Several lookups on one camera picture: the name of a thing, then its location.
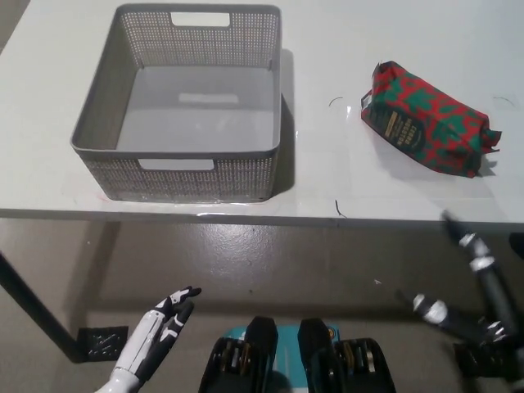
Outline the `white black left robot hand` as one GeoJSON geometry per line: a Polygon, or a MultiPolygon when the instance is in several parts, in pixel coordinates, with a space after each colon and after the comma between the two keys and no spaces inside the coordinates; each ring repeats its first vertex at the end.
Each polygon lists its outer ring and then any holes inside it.
{"type": "Polygon", "coordinates": [[[194,308],[192,298],[200,294],[199,287],[188,286],[147,311],[127,340],[111,374],[131,379],[131,391],[148,382],[187,323],[194,308]]]}

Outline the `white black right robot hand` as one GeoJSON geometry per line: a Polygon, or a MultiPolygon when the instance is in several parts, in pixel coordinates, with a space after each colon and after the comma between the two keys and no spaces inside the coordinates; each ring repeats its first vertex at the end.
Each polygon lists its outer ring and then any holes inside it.
{"type": "Polygon", "coordinates": [[[463,377],[500,378],[511,392],[522,392],[523,315],[508,282],[478,233],[446,210],[441,219],[449,239],[463,251],[489,314],[474,318],[421,292],[398,291],[397,298],[425,323],[460,340],[454,357],[463,377]]]}

